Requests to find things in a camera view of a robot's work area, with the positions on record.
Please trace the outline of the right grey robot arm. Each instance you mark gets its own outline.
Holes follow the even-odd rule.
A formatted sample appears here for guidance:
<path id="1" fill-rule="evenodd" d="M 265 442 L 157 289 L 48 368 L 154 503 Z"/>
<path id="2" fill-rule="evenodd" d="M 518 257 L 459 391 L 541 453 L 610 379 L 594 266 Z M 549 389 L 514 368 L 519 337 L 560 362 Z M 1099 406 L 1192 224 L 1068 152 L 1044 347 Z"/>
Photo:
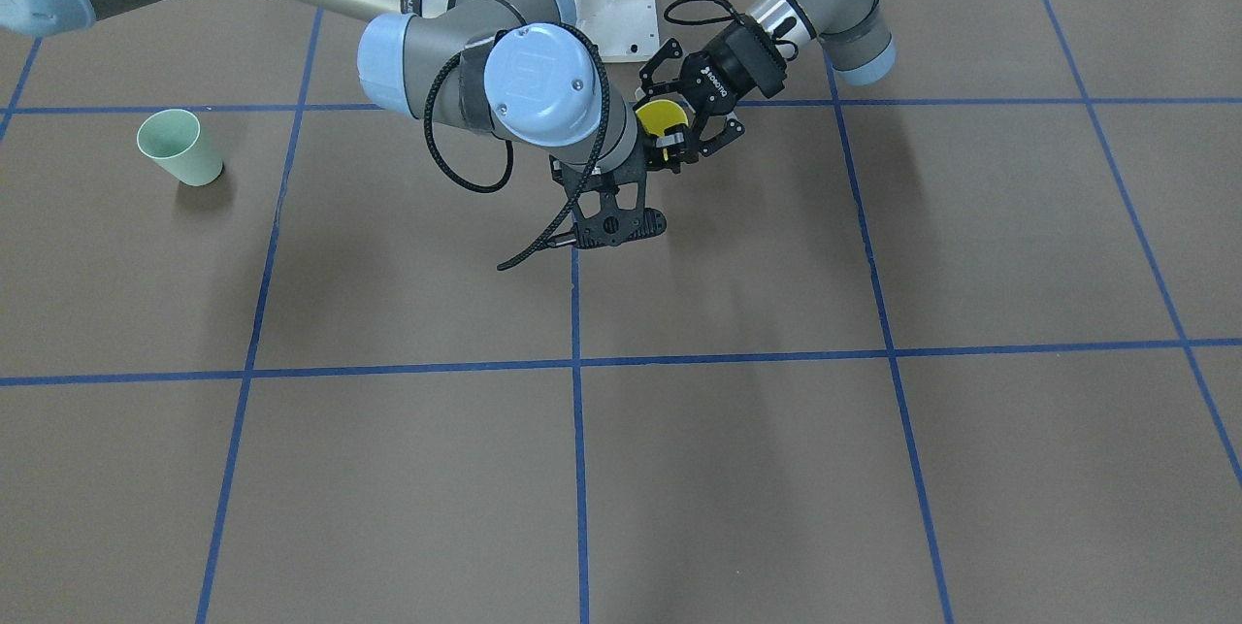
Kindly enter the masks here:
<path id="1" fill-rule="evenodd" d="M 31 37 L 87 30 L 164 0 L 2 0 L 2 27 Z M 667 129 L 643 127 L 604 80 L 576 0 L 296 0 L 361 19 L 359 82 L 374 104 L 411 116 L 427 138 L 442 124 L 549 150 L 571 173 L 569 194 L 727 145 L 732 121 L 702 138 L 705 112 Z"/>

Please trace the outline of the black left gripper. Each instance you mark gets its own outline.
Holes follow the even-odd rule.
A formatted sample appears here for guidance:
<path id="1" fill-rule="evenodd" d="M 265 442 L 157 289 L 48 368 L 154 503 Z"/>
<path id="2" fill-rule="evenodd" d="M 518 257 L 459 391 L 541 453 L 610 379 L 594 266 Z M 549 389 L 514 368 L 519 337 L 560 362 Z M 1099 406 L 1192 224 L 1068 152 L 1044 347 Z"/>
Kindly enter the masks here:
<path id="1" fill-rule="evenodd" d="M 689 53 L 681 72 L 658 80 L 666 62 L 683 56 L 677 39 L 666 40 L 661 48 L 638 68 L 638 102 L 678 93 L 696 111 L 696 155 L 705 158 L 745 133 L 745 126 L 732 111 L 750 89 L 765 98 L 784 89 L 787 62 L 758 20 L 741 15 L 728 24 L 705 48 Z M 719 131 L 705 135 L 709 117 L 720 116 Z"/>

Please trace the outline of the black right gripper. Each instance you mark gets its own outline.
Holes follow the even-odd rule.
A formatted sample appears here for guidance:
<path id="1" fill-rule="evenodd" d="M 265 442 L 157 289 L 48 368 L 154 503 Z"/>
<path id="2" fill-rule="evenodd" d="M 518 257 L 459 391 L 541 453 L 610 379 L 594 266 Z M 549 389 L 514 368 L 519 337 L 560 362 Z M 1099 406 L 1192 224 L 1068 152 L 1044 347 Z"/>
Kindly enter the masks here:
<path id="1" fill-rule="evenodd" d="M 645 183 L 650 172 L 679 174 L 684 164 L 700 160 L 700 139 L 686 124 L 677 124 L 662 135 L 638 129 L 633 150 L 611 170 L 597 165 L 584 191 L 615 191 L 626 183 Z"/>

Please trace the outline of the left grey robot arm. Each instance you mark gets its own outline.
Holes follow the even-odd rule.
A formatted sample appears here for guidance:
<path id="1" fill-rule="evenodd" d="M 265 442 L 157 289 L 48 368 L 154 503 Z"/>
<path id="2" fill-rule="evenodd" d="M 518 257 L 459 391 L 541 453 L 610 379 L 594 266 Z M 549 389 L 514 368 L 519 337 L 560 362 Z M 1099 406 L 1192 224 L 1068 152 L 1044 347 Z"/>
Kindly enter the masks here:
<path id="1" fill-rule="evenodd" d="M 895 63 L 895 37 L 881 0 L 755 0 L 748 7 L 729 0 L 710 4 L 718 34 L 696 52 L 669 40 L 638 72 L 638 102 L 679 96 L 697 118 L 727 116 L 745 96 L 781 93 L 787 71 L 812 46 L 823 48 L 831 70 L 848 85 L 869 85 Z"/>

